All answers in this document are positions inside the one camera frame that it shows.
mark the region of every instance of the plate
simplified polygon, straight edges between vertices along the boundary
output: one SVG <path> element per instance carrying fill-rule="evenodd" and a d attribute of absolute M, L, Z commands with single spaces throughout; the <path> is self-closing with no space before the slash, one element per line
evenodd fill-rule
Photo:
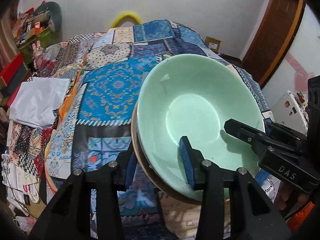
<path fill-rule="evenodd" d="M 171 188 L 202 199 L 187 183 L 178 151 L 181 136 L 221 168 L 245 167 L 255 177 L 258 157 L 250 145 L 225 133 L 230 118 L 264 130 L 247 86 L 218 61 L 194 54 L 170 57 L 154 67 L 141 86 L 137 131 L 148 163 Z"/>

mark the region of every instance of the door frame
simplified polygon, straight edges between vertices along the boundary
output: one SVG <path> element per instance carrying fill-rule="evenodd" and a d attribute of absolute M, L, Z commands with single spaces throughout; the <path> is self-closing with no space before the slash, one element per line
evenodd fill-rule
<path fill-rule="evenodd" d="M 257 30 L 257 33 L 254 36 L 254 39 L 253 39 L 247 53 L 245 54 L 242 62 L 244 62 L 247 59 L 247 57 L 250 55 L 251 50 L 254 49 L 256 42 L 258 41 L 258 37 L 266 25 L 267 17 L 270 12 L 272 2 L 273 2 L 273 0 L 269 0 L 266 12 L 263 16 L 263 19 L 261 21 L 259 29 Z M 281 46 L 281 49 L 279 50 L 278 54 L 276 55 L 276 57 L 272 61 L 271 65 L 269 66 L 268 70 L 263 75 L 263 77 L 260 80 L 256 80 L 259 83 L 259 85 L 261 86 L 261 88 L 263 88 L 266 85 L 266 83 L 269 81 L 269 79 L 271 78 L 273 73 L 277 70 L 277 68 L 281 64 L 282 60 L 284 59 L 285 55 L 287 54 L 287 52 L 288 52 L 288 50 L 289 50 L 289 48 L 295 38 L 295 35 L 297 34 L 297 31 L 299 29 L 299 26 L 300 26 L 300 23 L 301 23 L 301 20 L 303 17 L 305 5 L 306 5 L 306 3 L 304 0 L 299 0 L 297 11 L 294 16 L 292 25 L 290 27 L 289 33 L 288 33 L 284 43 Z"/>

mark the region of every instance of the human hand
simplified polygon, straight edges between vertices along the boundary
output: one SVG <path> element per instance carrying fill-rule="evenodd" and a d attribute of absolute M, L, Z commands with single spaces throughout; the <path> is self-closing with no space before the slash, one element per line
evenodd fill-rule
<path fill-rule="evenodd" d="M 293 187 L 284 184 L 282 181 L 279 185 L 278 193 L 274 201 L 274 205 L 278 210 L 284 210 L 287 206 L 286 201 L 289 199 L 291 193 L 293 192 Z M 309 200 L 309 196 L 306 194 L 300 194 L 297 203 L 299 207 L 305 204 Z"/>

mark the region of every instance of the screw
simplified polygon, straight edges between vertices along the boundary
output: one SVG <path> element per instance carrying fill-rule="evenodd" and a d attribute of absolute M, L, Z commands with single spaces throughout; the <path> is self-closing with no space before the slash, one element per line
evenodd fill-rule
<path fill-rule="evenodd" d="M 109 167 L 114 168 L 118 165 L 118 163 L 115 161 L 112 161 L 112 162 L 109 162 L 108 165 L 109 165 Z"/>
<path fill-rule="evenodd" d="M 247 174 L 247 169 L 246 168 L 239 168 L 238 172 L 242 175 Z"/>
<path fill-rule="evenodd" d="M 75 170 L 73 171 L 73 174 L 76 175 L 76 176 L 79 176 L 81 173 L 82 173 L 82 170 L 81 170 L 81 169 L 75 169 Z"/>
<path fill-rule="evenodd" d="M 211 165 L 211 161 L 209 161 L 209 160 L 204 160 L 204 161 L 202 161 L 202 165 L 203 165 L 203 166 L 206 166 L 206 167 L 209 167 L 209 166 Z"/>

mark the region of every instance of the black bracket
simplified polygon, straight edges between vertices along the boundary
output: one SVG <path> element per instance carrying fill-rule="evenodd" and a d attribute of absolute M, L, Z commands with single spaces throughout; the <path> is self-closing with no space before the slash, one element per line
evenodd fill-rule
<path fill-rule="evenodd" d="M 124 240 L 117 191 L 132 184 L 137 159 L 132 143 L 116 161 L 97 171 L 74 170 L 34 225 L 29 239 L 93 239 L 90 236 L 91 190 L 97 189 L 97 230 L 100 239 Z"/>
<path fill-rule="evenodd" d="M 272 123 L 267 127 L 270 131 L 268 137 L 264 132 L 234 119 L 226 121 L 224 125 L 226 133 L 251 145 L 260 159 L 258 164 L 261 168 L 300 192 L 312 193 L 319 186 L 320 174 L 305 158 L 306 136 L 297 131 L 291 133 L 291 129 L 279 124 Z"/>
<path fill-rule="evenodd" d="M 203 200 L 196 240 L 223 239 L 224 194 L 229 188 L 231 212 L 230 239 L 288 239 L 291 232 L 273 203 L 245 168 L 230 171 L 209 160 L 201 160 L 184 136 L 190 165 L 194 169 L 195 185 L 203 189 Z"/>

